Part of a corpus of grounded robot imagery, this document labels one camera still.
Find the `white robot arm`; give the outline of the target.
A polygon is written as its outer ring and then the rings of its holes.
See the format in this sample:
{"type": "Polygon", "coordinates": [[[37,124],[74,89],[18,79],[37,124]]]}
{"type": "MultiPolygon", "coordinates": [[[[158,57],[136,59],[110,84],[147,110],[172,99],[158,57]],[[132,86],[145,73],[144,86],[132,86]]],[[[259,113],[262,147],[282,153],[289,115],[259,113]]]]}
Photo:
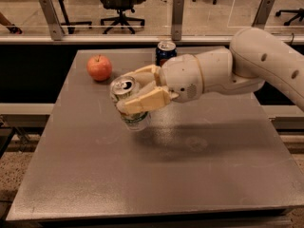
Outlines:
{"type": "Polygon", "coordinates": [[[173,101],[193,101],[209,92],[254,92],[264,83],[304,110],[304,55],[260,28],[238,31],[228,48],[184,54],[128,75],[141,89],[117,102],[126,115],[157,110],[173,101]]]}

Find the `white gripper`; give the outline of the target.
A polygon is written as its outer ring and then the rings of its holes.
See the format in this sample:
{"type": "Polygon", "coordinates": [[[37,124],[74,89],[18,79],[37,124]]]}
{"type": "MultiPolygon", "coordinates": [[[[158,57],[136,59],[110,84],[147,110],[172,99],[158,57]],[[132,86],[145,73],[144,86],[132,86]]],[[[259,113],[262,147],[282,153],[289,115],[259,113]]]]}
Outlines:
{"type": "Polygon", "coordinates": [[[125,73],[125,76],[134,78],[141,86],[150,83],[156,85],[149,92],[140,91],[124,100],[119,100],[116,107],[125,115],[158,110],[172,101],[178,103],[194,101],[203,91],[200,64],[198,59],[190,54],[173,57],[161,68],[155,65],[144,66],[125,73]]]}

